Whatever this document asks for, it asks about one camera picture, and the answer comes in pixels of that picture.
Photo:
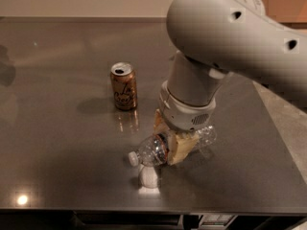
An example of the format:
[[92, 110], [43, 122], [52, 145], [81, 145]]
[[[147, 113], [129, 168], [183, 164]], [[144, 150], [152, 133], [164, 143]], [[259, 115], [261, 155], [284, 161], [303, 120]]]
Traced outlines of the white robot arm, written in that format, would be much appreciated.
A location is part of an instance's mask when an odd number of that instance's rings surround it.
[[267, 17], [261, 0], [174, 0], [166, 18], [177, 48], [159, 95], [158, 129], [171, 131], [167, 162], [183, 161], [231, 73], [307, 108], [307, 34]]

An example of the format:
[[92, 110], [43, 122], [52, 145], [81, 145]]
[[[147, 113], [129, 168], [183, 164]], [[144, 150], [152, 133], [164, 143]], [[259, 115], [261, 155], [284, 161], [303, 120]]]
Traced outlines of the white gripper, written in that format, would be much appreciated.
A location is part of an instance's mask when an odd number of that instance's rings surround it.
[[[208, 124], [215, 107], [215, 100], [205, 106], [192, 106], [177, 100], [168, 90], [167, 82], [164, 81], [159, 94], [160, 110], [157, 109], [154, 114], [153, 133], [167, 132], [169, 127], [184, 131], [201, 129]], [[182, 162], [199, 140], [200, 136], [196, 132], [171, 131], [168, 136], [167, 163], [175, 165]]]

